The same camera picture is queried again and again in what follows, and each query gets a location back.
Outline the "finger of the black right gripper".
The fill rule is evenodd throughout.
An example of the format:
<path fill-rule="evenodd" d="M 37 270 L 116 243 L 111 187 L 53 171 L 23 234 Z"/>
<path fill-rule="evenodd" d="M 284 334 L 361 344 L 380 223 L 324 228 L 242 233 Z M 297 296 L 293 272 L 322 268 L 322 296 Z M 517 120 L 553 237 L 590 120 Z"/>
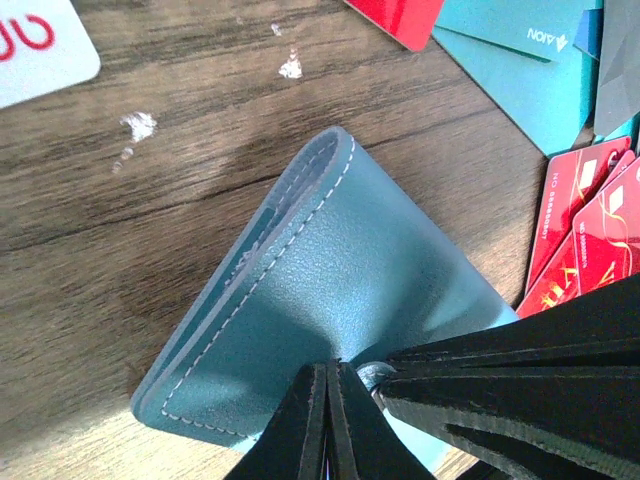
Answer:
<path fill-rule="evenodd" d="M 639 276 L 513 323 L 397 351 L 398 371 L 427 368 L 637 367 Z"/>
<path fill-rule="evenodd" d="M 636 369 L 425 369 L 380 387 L 389 412 L 517 479 L 636 479 Z"/>

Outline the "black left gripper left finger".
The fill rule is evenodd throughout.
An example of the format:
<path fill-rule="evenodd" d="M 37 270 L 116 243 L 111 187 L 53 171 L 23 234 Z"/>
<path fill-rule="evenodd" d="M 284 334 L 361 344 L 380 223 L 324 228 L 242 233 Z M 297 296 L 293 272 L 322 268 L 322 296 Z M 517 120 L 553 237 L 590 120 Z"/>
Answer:
<path fill-rule="evenodd" d="M 303 366 L 257 443 L 228 479 L 325 479 L 327 371 Z"/>

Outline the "blue leather card holder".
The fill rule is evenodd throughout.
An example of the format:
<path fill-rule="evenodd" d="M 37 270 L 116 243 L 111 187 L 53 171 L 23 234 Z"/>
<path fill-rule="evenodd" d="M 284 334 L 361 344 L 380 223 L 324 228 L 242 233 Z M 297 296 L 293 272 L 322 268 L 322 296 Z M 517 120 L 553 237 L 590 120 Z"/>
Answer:
<path fill-rule="evenodd" d="M 512 323 L 466 256 L 340 127 L 292 160 L 136 389 L 141 423 L 249 451 L 299 369 L 367 386 L 389 354 Z"/>

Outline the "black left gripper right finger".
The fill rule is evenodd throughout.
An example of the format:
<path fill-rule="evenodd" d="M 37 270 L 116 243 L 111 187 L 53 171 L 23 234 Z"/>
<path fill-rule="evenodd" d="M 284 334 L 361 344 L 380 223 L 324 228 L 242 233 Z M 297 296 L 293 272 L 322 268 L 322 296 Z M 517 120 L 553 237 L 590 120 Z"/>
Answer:
<path fill-rule="evenodd" d="M 399 440 L 350 364 L 327 366 L 330 479 L 431 479 Z"/>

